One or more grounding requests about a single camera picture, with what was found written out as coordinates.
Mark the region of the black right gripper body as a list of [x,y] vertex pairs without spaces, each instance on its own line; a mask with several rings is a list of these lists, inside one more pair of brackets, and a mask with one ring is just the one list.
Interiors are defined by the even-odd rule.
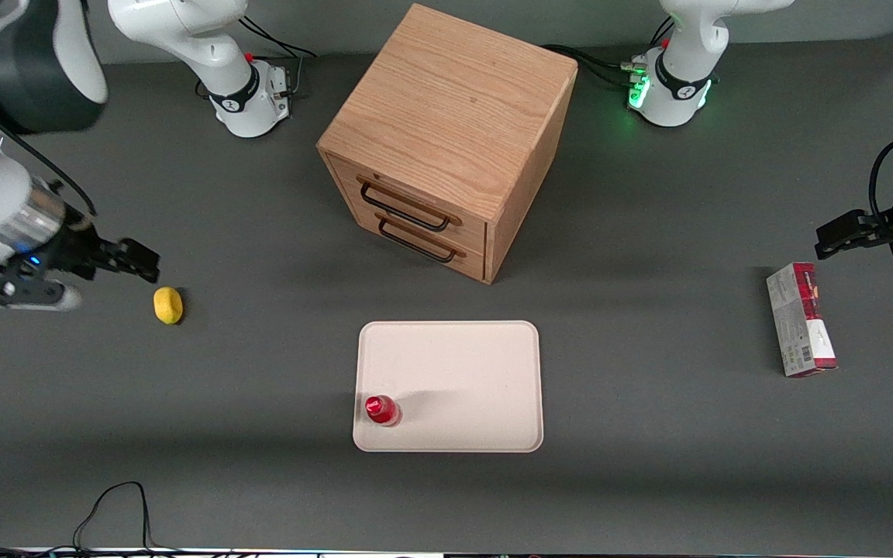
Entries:
[[71,274],[85,281],[95,279],[99,271],[122,272],[115,261],[116,244],[101,238],[92,223],[83,229],[74,228],[82,218],[84,215],[74,206],[64,206],[59,232],[36,250],[40,269]]

